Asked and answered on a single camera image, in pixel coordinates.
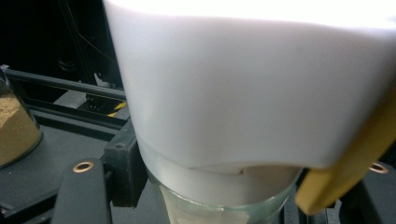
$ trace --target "yellow object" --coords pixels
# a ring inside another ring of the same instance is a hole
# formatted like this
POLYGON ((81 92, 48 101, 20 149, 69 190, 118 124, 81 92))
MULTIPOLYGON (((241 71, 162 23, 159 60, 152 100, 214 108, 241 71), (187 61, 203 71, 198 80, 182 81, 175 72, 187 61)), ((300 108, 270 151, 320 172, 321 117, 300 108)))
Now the yellow object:
POLYGON ((393 85, 341 159, 329 169, 308 172, 295 202, 307 215, 320 212, 356 185, 395 140, 396 85, 393 85))

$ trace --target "black bracket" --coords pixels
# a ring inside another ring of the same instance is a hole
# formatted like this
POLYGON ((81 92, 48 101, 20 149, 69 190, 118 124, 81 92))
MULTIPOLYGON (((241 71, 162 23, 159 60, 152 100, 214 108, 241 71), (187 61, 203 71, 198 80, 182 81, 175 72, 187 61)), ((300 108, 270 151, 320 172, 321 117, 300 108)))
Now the black bracket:
POLYGON ((114 206, 136 207, 148 175, 140 156, 134 126, 128 121, 105 147, 107 170, 114 173, 114 206))

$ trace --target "granular powder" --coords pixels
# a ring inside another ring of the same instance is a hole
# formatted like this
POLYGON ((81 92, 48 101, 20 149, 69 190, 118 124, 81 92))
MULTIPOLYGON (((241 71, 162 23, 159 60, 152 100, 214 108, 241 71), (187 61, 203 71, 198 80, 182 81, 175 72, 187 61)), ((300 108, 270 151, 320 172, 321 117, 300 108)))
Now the granular powder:
POLYGON ((40 131, 12 95, 0 96, 0 166, 16 160, 38 141, 40 131))

